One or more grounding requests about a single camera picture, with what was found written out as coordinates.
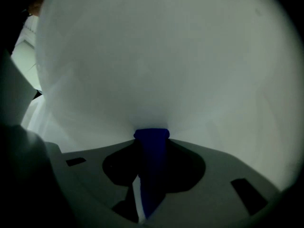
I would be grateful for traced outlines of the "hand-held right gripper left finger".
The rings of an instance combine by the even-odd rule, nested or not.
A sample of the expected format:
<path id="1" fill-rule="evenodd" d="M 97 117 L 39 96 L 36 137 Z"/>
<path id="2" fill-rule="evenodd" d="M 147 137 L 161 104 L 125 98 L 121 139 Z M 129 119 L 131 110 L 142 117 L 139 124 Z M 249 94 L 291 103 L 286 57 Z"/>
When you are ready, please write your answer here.
<path id="1" fill-rule="evenodd" d="M 130 223 L 113 207 L 125 200 L 128 187 L 114 184 L 103 170 L 107 156 L 133 141 L 107 147 L 62 153 L 47 142 L 46 149 L 57 183 L 66 198 L 76 223 Z"/>

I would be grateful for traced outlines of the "blue cloth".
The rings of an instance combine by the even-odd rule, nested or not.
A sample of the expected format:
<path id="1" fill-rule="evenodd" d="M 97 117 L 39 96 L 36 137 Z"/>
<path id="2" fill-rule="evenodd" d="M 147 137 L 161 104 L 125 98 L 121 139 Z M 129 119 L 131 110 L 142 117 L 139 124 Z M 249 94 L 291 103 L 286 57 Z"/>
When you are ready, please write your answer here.
<path id="1" fill-rule="evenodd" d="M 133 194 L 139 223 L 144 223 L 166 195 L 167 129 L 136 130 L 134 138 L 140 146 L 140 170 L 133 181 Z"/>

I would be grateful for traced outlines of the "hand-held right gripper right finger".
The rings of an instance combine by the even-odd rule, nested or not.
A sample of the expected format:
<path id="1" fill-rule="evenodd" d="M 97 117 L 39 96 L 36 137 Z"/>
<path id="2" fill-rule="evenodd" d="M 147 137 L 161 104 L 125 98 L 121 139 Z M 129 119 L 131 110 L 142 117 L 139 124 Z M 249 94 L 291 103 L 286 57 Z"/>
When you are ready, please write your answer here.
<path id="1" fill-rule="evenodd" d="M 261 218 L 280 193 L 267 178 L 231 154 L 179 140 L 172 143 L 201 156 L 206 170 L 189 191 L 166 195 L 146 222 L 150 228 L 245 228 Z M 240 179 L 266 200 L 255 215 L 249 214 L 231 184 Z"/>

